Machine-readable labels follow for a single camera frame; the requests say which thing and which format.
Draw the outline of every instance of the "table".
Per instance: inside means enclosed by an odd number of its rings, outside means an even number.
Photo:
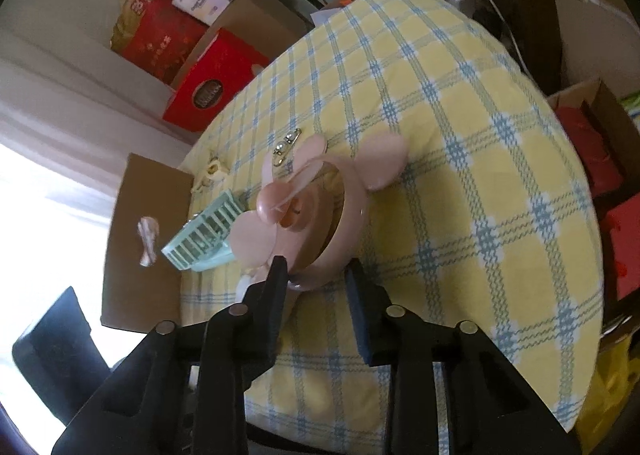
[[[571,427],[600,335],[598,226],[579,159],[502,45],[441,0],[357,0],[212,122],[183,168],[197,174],[213,153],[231,174],[191,212],[226,188],[255,208],[264,154],[292,128],[351,156],[378,131],[408,140],[401,179],[372,196],[367,274],[425,320],[478,323]],[[185,273],[183,323],[233,303],[240,275],[237,263]],[[246,416],[322,449],[380,453],[388,381],[357,353],[338,277],[299,298]],[[440,431],[444,449],[444,421]]]

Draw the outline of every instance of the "green object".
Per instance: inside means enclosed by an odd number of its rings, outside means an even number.
[[[223,192],[178,231],[162,253],[181,271],[197,273],[235,260],[226,238],[246,208],[230,190]]]

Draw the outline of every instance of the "silver rivet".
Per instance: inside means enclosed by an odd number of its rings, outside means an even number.
[[[172,321],[161,321],[158,325],[156,325],[156,332],[161,336],[166,336],[167,334],[171,334],[175,329],[175,323]]]
[[[400,305],[389,305],[389,307],[386,308],[386,315],[392,318],[401,318],[405,313],[406,310]]]
[[[463,321],[460,324],[460,331],[465,334],[475,334],[478,332],[478,325],[473,323],[473,321]]]
[[[248,310],[249,307],[244,303],[234,303],[229,307],[229,314],[231,314],[231,316],[244,316]]]

